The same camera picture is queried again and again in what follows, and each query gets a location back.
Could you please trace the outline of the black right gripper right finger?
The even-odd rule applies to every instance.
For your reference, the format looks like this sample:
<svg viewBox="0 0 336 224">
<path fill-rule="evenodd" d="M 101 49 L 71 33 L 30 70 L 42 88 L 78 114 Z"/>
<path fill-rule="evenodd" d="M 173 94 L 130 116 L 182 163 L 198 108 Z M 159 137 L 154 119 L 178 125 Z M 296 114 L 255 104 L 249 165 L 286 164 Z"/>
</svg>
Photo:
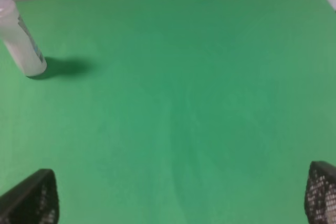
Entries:
<svg viewBox="0 0 336 224">
<path fill-rule="evenodd" d="M 335 166 L 313 161 L 304 194 L 308 223 L 335 224 Z"/>
</svg>

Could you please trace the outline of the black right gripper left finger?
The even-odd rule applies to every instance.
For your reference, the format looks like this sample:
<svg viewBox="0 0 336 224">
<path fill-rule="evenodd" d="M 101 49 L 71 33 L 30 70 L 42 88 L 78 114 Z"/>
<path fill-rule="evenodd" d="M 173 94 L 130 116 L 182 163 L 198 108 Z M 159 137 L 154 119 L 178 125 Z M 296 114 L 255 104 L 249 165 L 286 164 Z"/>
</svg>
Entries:
<svg viewBox="0 0 336 224">
<path fill-rule="evenodd" d="M 58 223 L 56 175 L 40 169 L 1 195 L 1 223 Z"/>
</svg>

